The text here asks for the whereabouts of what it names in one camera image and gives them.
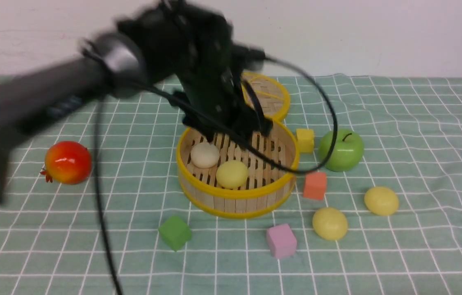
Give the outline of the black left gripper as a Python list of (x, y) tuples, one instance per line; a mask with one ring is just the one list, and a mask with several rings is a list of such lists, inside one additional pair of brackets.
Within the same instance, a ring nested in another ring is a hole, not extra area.
[(219, 133), (206, 114), (249, 141), (255, 132), (268, 136), (273, 123), (264, 115), (244, 70), (232, 64), (233, 28), (225, 17), (202, 8), (173, 8), (175, 23), (187, 34), (191, 56), (189, 69), (180, 73), (183, 91), (174, 95), (188, 101), (195, 111), (185, 111), (184, 125), (196, 129), (207, 142)]

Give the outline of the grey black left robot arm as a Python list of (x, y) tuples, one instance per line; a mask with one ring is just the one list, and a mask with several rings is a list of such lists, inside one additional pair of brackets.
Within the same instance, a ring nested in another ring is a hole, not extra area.
[(81, 56), (0, 84), (0, 203), (11, 152), (94, 100), (154, 92), (184, 112), (208, 140), (230, 136), (246, 149), (269, 136), (244, 70), (261, 68), (262, 49), (236, 44), (225, 17), (184, 0), (161, 0), (116, 29), (87, 40)]

